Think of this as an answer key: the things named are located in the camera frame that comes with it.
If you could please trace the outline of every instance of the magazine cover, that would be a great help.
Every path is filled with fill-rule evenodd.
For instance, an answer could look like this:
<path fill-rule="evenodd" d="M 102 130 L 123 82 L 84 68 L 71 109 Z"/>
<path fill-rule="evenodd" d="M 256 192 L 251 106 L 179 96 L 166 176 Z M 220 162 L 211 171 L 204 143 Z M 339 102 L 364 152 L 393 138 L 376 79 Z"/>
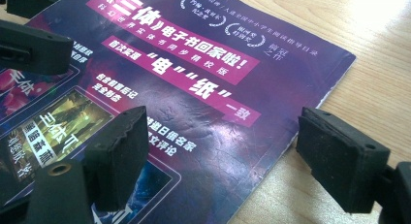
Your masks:
<path fill-rule="evenodd" d="M 61 0 L 28 23 L 75 40 L 66 75 L 0 73 L 0 203 L 146 106 L 126 209 L 96 223 L 226 223 L 355 55 L 238 0 Z"/>

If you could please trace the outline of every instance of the book cover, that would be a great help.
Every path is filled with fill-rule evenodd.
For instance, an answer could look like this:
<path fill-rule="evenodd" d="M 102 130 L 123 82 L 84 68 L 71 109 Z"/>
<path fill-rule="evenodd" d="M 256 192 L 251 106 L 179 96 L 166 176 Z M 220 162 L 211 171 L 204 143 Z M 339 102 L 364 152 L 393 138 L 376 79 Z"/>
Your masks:
<path fill-rule="evenodd" d="M 238 0 L 61 0 L 28 25 L 75 45 L 67 75 L 0 74 L 2 205 L 37 168 L 81 159 L 114 116 L 147 107 L 135 191 L 124 210 L 94 210 L 96 223 L 227 222 L 296 136 L 301 108 L 355 60 Z"/>

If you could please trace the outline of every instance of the magazine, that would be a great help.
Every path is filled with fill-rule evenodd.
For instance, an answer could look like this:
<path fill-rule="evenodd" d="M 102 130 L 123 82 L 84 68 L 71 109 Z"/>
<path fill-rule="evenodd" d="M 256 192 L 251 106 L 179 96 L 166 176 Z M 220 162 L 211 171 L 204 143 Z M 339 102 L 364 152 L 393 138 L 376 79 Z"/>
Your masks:
<path fill-rule="evenodd" d="M 28 23 L 75 40 L 69 72 L 0 74 L 0 203 L 81 160 L 146 106 L 149 157 L 126 209 L 96 223 L 226 223 L 355 55 L 238 0 L 61 0 Z"/>

